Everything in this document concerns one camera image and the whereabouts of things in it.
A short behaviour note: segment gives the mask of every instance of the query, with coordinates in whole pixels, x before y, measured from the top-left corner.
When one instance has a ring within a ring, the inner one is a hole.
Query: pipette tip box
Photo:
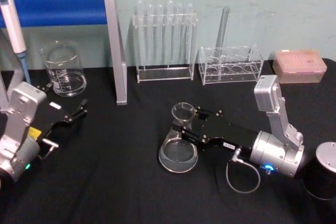
[[[316,50],[281,50],[273,69],[280,83],[313,83],[321,81],[327,66]]]

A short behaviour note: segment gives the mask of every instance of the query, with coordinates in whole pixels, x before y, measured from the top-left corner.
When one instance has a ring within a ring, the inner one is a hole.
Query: blue bar
[[[14,0],[22,27],[106,24],[104,0]],[[0,12],[0,28],[5,28]]]

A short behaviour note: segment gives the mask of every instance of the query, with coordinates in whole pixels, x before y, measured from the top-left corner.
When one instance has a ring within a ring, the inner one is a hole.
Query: black tablecloth
[[[336,63],[325,62],[320,83],[281,85],[289,121],[303,133],[306,147],[335,141]],[[262,73],[272,73],[269,62]],[[88,85],[81,95],[61,98],[50,92],[48,97],[68,109],[87,98],[87,117],[80,128],[55,132],[52,140],[60,148],[2,193],[0,223],[336,223],[335,200],[315,200],[301,181],[280,174],[261,170],[255,193],[234,192],[224,177],[232,156],[225,150],[200,153],[185,174],[159,164],[157,152],[178,102],[222,109],[232,122],[271,132],[255,102],[255,82],[203,86],[195,73],[194,81],[137,84],[129,68],[128,105],[117,106],[111,69],[85,69],[85,74]],[[47,81],[45,71],[31,75],[33,84]],[[230,170],[237,185],[254,186],[253,174]]]

